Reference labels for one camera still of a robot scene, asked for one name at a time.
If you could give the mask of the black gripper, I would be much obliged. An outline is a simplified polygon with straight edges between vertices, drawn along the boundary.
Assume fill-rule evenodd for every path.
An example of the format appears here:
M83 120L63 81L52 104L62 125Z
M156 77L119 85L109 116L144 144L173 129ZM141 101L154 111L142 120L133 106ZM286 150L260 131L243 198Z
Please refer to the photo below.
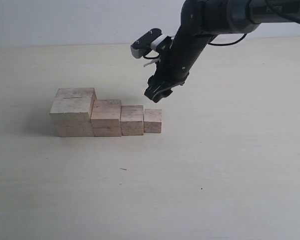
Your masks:
M216 36L199 26L182 24L173 38L167 36L158 44L154 39L152 45L156 47L160 60L156 63L154 75L148 80L144 95L157 103L167 98L173 92L173 87L183 85L203 49Z

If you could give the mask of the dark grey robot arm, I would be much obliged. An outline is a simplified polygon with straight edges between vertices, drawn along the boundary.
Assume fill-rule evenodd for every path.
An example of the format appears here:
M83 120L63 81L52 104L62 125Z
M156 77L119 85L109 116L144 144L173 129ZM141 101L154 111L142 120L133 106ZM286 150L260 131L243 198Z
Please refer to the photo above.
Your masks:
M160 29L154 30L151 43L159 60L145 96L157 103L168 97L172 88L183 85L203 49L217 36L247 35L269 22L300 24L300 0L185 1L174 37L164 39Z

